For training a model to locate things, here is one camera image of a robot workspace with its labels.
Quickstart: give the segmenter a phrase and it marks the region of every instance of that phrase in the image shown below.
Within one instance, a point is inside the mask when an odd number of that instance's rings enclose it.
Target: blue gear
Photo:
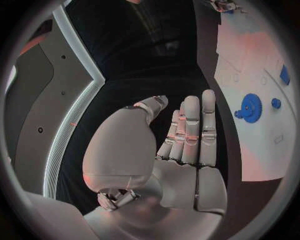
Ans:
[[[260,119],[262,111],[263,106],[259,96],[249,93],[242,100],[241,110],[236,111],[234,115],[239,119],[244,118],[247,123],[253,124]]]

